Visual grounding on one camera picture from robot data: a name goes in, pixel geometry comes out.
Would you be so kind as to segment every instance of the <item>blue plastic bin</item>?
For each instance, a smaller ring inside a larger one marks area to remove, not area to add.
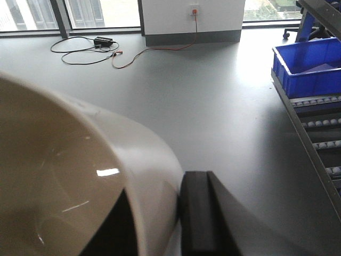
[[[273,70],[288,98],[341,93],[341,42],[319,39],[273,48]]]

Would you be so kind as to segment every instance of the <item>gray floor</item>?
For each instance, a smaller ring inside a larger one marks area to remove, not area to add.
[[[282,33],[150,51],[123,70],[65,65],[50,52],[58,37],[1,39],[0,70],[140,122],[184,170],[213,170],[249,217],[231,212],[244,255],[339,255],[341,224],[271,82]],[[140,35],[112,37],[118,65],[144,49]]]

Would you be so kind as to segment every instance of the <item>power socket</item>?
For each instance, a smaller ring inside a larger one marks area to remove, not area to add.
[[[193,10],[197,10],[197,14],[196,15],[199,15],[201,13],[200,4],[190,4],[189,5],[189,14],[190,14],[190,16],[194,16]]]

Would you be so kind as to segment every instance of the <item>glass window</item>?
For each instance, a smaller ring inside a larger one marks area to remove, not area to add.
[[[0,31],[58,29],[49,0],[0,0]]]
[[[137,0],[66,0],[72,28],[139,27]]]
[[[246,0],[244,21],[300,19],[295,0]]]

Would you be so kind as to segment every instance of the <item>black cable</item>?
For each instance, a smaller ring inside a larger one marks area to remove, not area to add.
[[[53,48],[54,46],[56,46],[57,44],[59,44],[59,43],[61,43],[61,42],[64,42],[64,41],[67,41],[67,40],[70,40],[70,39],[74,39],[74,38],[84,38],[84,39],[87,39],[87,40],[92,40],[92,41],[94,41],[94,39],[91,39],[91,38],[88,38],[88,37],[85,37],[85,36],[74,36],[74,37],[69,37],[69,38],[60,40],[60,41],[56,42],[55,44],[53,44],[53,45],[51,46],[51,48],[50,48],[51,52],[55,52],[55,53],[70,53],[70,52],[86,51],[86,50],[90,50],[90,49],[95,48],[95,46],[92,46],[92,47],[90,47],[90,48],[79,49],[79,50],[73,50],[73,51],[55,51],[55,50],[52,49],[52,48]]]
[[[64,57],[65,57],[66,55],[71,54],[71,53],[73,53],[73,52],[68,52],[68,53],[64,54],[60,59],[61,59],[65,64],[68,64],[68,65],[91,65],[91,64],[95,64],[95,63],[99,63],[99,62],[102,62],[102,61],[104,61],[104,60],[107,60],[107,59],[109,59],[110,57],[112,57],[112,55],[113,55],[113,53],[112,53],[112,54],[110,54],[109,56],[106,56],[104,59],[101,59],[101,60],[98,60],[98,61],[94,61],[94,62],[86,62],[86,63],[77,63],[77,62],[75,62],[75,63],[72,63],[72,62],[67,62],[67,61],[65,61],[65,60],[64,60]]]
[[[78,63],[78,62],[67,62],[65,61],[64,57],[71,54],[71,53],[75,53],[75,52],[83,52],[83,51],[92,51],[92,52],[103,52],[103,53],[106,53],[106,52],[113,52],[115,50],[117,50],[119,48],[119,44],[117,42],[113,42],[115,43],[117,46],[114,47],[113,49],[111,47],[108,47],[108,46],[102,46],[102,45],[95,45],[95,46],[92,46],[92,47],[89,47],[89,48],[84,48],[84,49],[78,49],[78,50],[71,50],[71,51],[56,51],[53,49],[54,46],[56,46],[57,44],[61,43],[61,42],[64,42],[66,40],[70,40],[70,39],[73,39],[73,38],[84,38],[84,39],[87,39],[87,40],[92,40],[94,41],[94,39],[91,39],[91,38],[88,38],[88,37],[84,37],[84,36],[75,36],[75,37],[70,37],[70,38],[66,38],[66,39],[63,39],[63,40],[60,40],[58,42],[56,42],[55,44],[53,44],[50,48],[51,52],[55,52],[55,53],[65,53],[62,57],[61,57],[61,60],[65,63],[65,64],[68,64],[68,65],[91,65],[91,64],[95,64],[95,63],[99,63],[99,62],[102,62],[104,60],[107,60],[109,59],[110,57],[112,57],[112,54],[105,57],[104,59],[101,59],[99,61],[94,61],[94,62],[86,62],[86,63]]]

